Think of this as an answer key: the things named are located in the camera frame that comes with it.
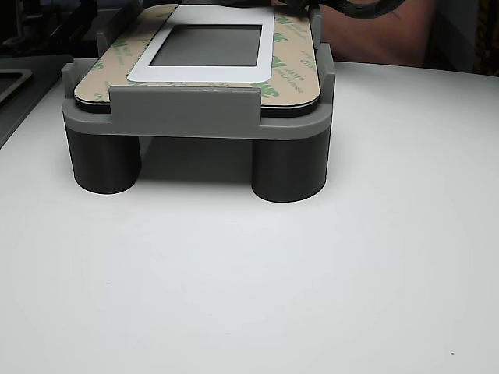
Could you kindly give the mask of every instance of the white table surface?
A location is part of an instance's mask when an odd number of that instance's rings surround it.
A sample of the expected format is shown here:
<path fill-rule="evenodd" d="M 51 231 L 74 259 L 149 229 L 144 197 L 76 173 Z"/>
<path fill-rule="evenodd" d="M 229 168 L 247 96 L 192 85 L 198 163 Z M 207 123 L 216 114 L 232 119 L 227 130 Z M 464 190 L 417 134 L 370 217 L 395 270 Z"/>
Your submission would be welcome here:
<path fill-rule="evenodd" d="M 0 373 L 499 372 L 499 79 L 338 64 L 327 185 L 293 204 L 246 142 L 155 140 L 86 192 L 62 98 L 0 149 Z"/>

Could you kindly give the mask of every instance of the gray bracket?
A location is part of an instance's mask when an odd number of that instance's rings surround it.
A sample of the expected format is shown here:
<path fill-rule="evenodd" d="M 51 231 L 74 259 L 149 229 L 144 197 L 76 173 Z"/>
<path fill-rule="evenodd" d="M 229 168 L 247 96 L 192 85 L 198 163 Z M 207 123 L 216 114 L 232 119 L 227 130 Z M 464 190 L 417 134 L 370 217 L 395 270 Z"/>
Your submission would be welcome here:
<path fill-rule="evenodd" d="M 317 50 L 322 42 L 322 12 L 318 4 L 309 6 L 309 21 L 313 47 Z"/>
<path fill-rule="evenodd" d="M 95 135 L 187 136 L 226 139 L 304 139 L 331 124 L 335 69 L 329 44 L 317 50 L 320 102 L 308 115 L 260 117 L 260 89 L 229 87 L 114 86 L 111 114 L 82 110 L 74 89 L 95 63 L 75 60 L 62 70 L 62 112 L 71 130 Z"/>
<path fill-rule="evenodd" d="M 7 90 L 0 92 L 0 105 L 4 100 L 7 100 L 10 95 L 14 94 L 30 77 L 32 73 L 29 69 L 0 69 L 0 76 L 18 76 L 15 81 Z"/>

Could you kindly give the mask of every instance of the person's arm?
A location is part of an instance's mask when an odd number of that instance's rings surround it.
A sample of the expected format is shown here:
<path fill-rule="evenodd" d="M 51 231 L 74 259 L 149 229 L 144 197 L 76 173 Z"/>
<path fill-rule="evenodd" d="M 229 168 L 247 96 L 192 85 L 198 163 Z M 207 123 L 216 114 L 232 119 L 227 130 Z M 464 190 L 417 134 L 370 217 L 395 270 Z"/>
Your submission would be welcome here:
<path fill-rule="evenodd" d="M 373 0 L 352 0 L 369 4 Z M 327 6 L 323 41 L 339 61 L 421 66 L 437 0 L 406 0 L 377 19 L 352 19 Z"/>

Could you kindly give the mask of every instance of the printed logo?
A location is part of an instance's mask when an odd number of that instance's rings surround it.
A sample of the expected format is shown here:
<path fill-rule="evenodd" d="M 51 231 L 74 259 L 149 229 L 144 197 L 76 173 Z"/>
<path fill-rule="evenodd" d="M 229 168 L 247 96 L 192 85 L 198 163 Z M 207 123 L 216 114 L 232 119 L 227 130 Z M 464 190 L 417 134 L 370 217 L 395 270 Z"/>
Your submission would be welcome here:
<path fill-rule="evenodd" d="M 277 56 L 272 56 L 272 67 L 273 68 L 281 68 L 283 66 L 287 66 L 281 59 Z"/>
<path fill-rule="evenodd" d="M 309 60 L 299 60 L 302 64 L 304 64 L 307 68 L 311 69 L 312 71 L 316 72 L 317 68 L 315 67 L 315 64 Z"/>
<path fill-rule="evenodd" d="M 126 39 L 116 39 L 116 41 L 112 44 L 113 48 L 120 48 L 126 46 Z"/>
<path fill-rule="evenodd" d="M 129 86 L 144 86 L 146 84 L 147 84 L 147 82 L 133 82 L 132 80 L 128 81 Z"/>
<path fill-rule="evenodd" d="M 296 79 L 296 80 L 304 80 L 300 74 L 298 74 L 297 72 L 295 72 L 293 69 L 290 69 L 290 68 L 286 68 L 284 69 L 285 72 L 287 72 L 293 79 Z"/>
<path fill-rule="evenodd" d="M 208 83 L 208 86 L 210 87 L 228 87 L 228 83 L 223 83 L 223 82 L 215 82 L 215 83 Z"/>
<path fill-rule="evenodd" d="M 280 43 L 282 41 L 288 41 L 288 38 L 280 33 L 274 33 L 274 41 Z"/>
<path fill-rule="evenodd" d="M 269 97 L 278 97 L 279 92 L 276 91 L 268 82 L 255 83 L 251 87 L 260 88 L 262 91 L 262 97 L 268 99 Z"/>
<path fill-rule="evenodd" d="M 104 64 L 102 64 L 102 61 L 99 60 L 96 62 L 96 64 L 94 66 L 92 66 L 91 70 L 101 70 L 103 68 L 104 68 Z"/>
<path fill-rule="evenodd" d="M 277 16 L 275 20 L 278 21 L 281 25 L 287 25 L 288 23 L 292 23 L 288 18 L 284 16 Z"/>

